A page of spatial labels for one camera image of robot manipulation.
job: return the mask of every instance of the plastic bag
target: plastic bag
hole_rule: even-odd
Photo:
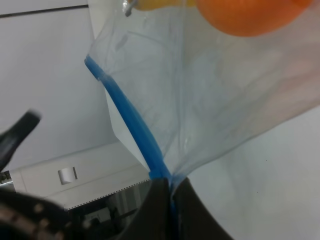
[[[319,1],[278,29],[246,37],[221,32],[185,1],[133,9],[129,17],[129,2],[109,1],[114,11],[85,63],[109,92],[151,177],[178,185],[320,103]]]

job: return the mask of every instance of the yellow object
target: yellow object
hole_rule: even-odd
[[[134,8],[140,11],[150,11],[169,6],[180,6],[182,2],[183,0],[138,0]],[[193,7],[196,5],[196,0],[186,0],[186,5]]]

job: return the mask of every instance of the black handle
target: black handle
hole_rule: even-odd
[[[23,140],[35,129],[40,119],[38,113],[29,110],[9,130],[0,135],[0,172],[10,162]]]

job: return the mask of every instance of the blue plastic strip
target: blue plastic strip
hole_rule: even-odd
[[[115,80],[107,75],[89,55],[85,58],[84,63],[94,77],[98,81],[101,81],[108,91],[150,168],[150,178],[167,178],[171,181],[171,174],[163,161],[162,152],[135,107],[121,91]]]

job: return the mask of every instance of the orange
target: orange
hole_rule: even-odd
[[[182,3],[182,0],[138,0],[134,8],[140,11],[150,11],[169,6],[182,6]],[[186,5],[188,7],[195,6],[195,0],[186,0]]]
[[[285,26],[313,0],[196,0],[203,17],[220,31],[258,36]]]

